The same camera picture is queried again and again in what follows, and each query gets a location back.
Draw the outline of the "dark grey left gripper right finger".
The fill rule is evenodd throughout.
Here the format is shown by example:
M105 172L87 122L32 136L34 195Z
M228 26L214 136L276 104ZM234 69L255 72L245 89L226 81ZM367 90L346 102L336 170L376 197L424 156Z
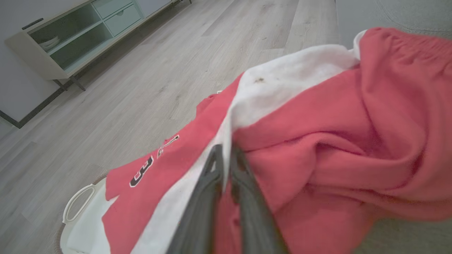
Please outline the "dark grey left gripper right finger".
M243 254L289 254L244 152L231 149L231 194L239 206Z

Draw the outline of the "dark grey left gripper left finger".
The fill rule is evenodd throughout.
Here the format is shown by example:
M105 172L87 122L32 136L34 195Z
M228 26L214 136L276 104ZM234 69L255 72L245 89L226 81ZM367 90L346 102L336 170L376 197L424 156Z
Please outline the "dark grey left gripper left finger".
M216 208L222 193L222 145L213 146L166 253L212 254Z

